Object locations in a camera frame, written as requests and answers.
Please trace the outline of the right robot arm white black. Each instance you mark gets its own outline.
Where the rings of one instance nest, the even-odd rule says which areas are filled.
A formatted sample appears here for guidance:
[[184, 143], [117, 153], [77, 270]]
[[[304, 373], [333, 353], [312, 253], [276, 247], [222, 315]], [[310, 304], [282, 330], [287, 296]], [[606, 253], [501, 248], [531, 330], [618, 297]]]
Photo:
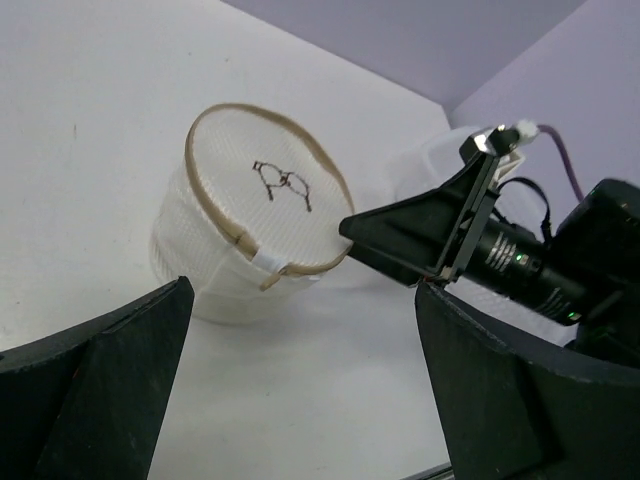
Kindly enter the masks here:
[[538, 315], [574, 326], [571, 347], [635, 367], [639, 363], [639, 191], [604, 179], [559, 227], [538, 232], [497, 209], [505, 159], [526, 140], [519, 127], [470, 135], [463, 168], [440, 187], [343, 219], [350, 256], [406, 286], [460, 278]]

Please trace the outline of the round mesh laundry bag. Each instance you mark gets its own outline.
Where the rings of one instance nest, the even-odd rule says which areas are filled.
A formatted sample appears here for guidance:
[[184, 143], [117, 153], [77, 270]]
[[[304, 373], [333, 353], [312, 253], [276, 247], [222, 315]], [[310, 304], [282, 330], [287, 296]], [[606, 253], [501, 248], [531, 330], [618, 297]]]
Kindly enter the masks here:
[[278, 310], [347, 256], [355, 211], [342, 173], [294, 120], [221, 103], [199, 114], [150, 240], [158, 279], [186, 277], [193, 315], [248, 324]]

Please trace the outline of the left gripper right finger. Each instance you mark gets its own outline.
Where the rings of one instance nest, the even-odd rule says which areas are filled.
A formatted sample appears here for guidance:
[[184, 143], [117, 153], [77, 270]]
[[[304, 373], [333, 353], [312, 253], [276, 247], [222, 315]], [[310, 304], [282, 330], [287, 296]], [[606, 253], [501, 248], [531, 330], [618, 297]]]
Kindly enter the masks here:
[[549, 343], [429, 284], [415, 309], [456, 478], [638, 478], [638, 370]]

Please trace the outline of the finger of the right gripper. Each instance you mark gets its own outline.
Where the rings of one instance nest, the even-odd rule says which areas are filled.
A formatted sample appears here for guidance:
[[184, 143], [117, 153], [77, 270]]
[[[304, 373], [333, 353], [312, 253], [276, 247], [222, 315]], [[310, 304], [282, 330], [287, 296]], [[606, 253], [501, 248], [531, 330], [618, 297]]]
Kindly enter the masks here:
[[440, 284], [434, 274], [447, 202], [437, 194], [439, 188], [343, 219], [339, 234], [352, 242], [349, 256], [405, 286]]

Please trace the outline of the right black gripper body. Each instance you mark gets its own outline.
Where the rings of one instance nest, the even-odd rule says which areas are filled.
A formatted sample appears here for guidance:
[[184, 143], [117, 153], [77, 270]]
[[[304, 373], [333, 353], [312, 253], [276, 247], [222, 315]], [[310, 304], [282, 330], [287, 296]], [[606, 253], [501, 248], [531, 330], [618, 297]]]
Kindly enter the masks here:
[[434, 281], [449, 284], [466, 277], [480, 285], [532, 285], [544, 269], [545, 243], [498, 218], [496, 202], [509, 181], [491, 187], [498, 159], [481, 153], [471, 135], [459, 148], [463, 168], [437, 191], [447, 203]]

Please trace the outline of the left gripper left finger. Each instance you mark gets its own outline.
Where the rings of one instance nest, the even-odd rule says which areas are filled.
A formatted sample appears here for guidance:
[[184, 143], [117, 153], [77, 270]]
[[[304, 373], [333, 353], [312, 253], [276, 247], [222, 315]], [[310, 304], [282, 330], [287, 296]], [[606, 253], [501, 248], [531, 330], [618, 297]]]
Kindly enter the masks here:
[[3, 351], [2, 478], [147, 478], [193, 303], [180, 277]]

